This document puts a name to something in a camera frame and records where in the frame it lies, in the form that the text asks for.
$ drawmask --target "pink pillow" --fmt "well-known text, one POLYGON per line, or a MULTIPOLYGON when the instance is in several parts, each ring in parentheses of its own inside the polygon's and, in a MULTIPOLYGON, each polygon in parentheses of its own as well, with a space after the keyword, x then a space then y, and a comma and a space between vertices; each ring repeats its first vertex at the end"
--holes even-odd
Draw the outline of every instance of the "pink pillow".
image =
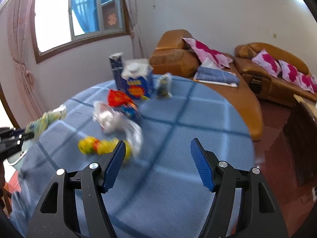
POLYGON ((279 64, 270 56, 265 49, 252 58, 252 62, 262 66, 271 76, 276 77, 282 71, 279 64))
POLYGON ((232 59, 225 56, 223 53, 213 49, 209 49, 204 43, 199 42, 192 38, 183 38, 186 43, 191 46, 199 60, 203 63, 206 58, 209 58, 219 69, 224 67, 230 68, 229 64, 232 63, 232 59))
POLYGON ((312 84, 313 90, 314 90, 314 91, 317 91, 317 84, 316 84, 316 77, 315 77, 315 75, 312 75, 312 76, 308 76, 308 75, 307 75, 307 77, 309 78, 310 84, 312 84))
POLYGON ((298 73, 298 77, 299 77, 299 82, 301 84, 300 87, 303 90, 310 91, 311 93, 315 94, 314 90, 313 90, 313 87, 312 87, 312 84, 310 83, 310 78, 305 76, 301 72, 298 73))
POLYGON ((301 86, 297 69, 293 65, 282 60, 279 60, 278 62, 280 63, 280 66, 282 68, 282 78, 297 86, 301 86))

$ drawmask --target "blue cereal box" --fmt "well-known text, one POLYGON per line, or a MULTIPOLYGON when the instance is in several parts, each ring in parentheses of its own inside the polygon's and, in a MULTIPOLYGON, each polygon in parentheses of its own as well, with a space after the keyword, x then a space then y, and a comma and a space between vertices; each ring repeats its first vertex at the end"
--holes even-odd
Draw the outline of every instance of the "blue cereal box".
POLYGON ((148 59, 125 61, 121 73, 124 92, 133 99, 150 98, 154 89, 152 71, 148 59))
POLYGON ((116 82, 117 90, 124 92, 122 78, 121 78, 121 73, 123 71, 122 55, 123 53, 116 53, 116 54, 110 55, 109 59, 110 59, 112 74, 114 75, 114 79, 116 82))

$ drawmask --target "small plastic bag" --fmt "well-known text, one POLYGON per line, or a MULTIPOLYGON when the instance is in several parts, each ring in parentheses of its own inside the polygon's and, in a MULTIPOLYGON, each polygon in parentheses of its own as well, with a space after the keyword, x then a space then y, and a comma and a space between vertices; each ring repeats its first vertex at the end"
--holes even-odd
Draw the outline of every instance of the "small plastic bag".
POLYGON ((66 105, 60 105, 53 111, 44 113, 40 119, 28 123, 25 128, 25 133, 34 132, 34 139, 37 140, 52 122, 56 120, 62 120, 66 117, 66 115, 66 105))
POLYGON ((172 80, 172 74, 169 72, 158 78, 156 83, 157 98, 172 97, 172 80))
POLYGON ((142 148, 143 136, 141 127, 134 121, 118 111, 113 110, 109 105, 101 101, 94 102, 93 120, 98 121, 105 133, 115 130, 123 130, 126 133, 126 140, 131 147, 131 153, 136 157, 142 148))

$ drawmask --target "silver screw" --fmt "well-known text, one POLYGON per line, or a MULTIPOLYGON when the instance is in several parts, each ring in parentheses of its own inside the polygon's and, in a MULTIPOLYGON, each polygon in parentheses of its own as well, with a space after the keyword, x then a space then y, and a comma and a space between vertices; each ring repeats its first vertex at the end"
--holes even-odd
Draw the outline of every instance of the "silver screw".
POLYGON ((258 175, 260 173, 260 170, 259 170, 259 168, 254 167, 254 168, 252 168, 252 172, 254 174, 258 175))
POLYGON ((219 162, 219 166, 225 168, 225 167, 228 166, 228 164, 227 164, 227 162, 225 162, 225 161, 220 161, 220 162, 219 162))
POLYGON ((63 168, 60 168, 60 169, 58 169, 58 170, 56 171, 56 174, 57 174, 58 176, 61 176, 62 174, 64 174, 64 172, 65 172, 65 170, 64 170, 63 168))
POLYGON ((95 168, 97 168, 98 167, 98 164, 97 163, 91 163, 90 165, 89 165, 89 168, 90 169, 95 169, 95 168))

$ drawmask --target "glass pane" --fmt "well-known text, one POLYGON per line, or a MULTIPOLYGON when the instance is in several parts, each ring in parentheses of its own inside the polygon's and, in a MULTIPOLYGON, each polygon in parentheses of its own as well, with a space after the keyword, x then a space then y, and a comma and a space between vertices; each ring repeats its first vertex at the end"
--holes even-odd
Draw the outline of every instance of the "glass pane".
POLYGON ((74 35, 99 31, 96 0, 72 0, 74 35))
POLYGON ((35 0, 35 34, 40 52, 71 41, 68 0, 35 0))
POLYGON ((120 0, 101 0, 101 10, 105 30, 123 28, 120 0))

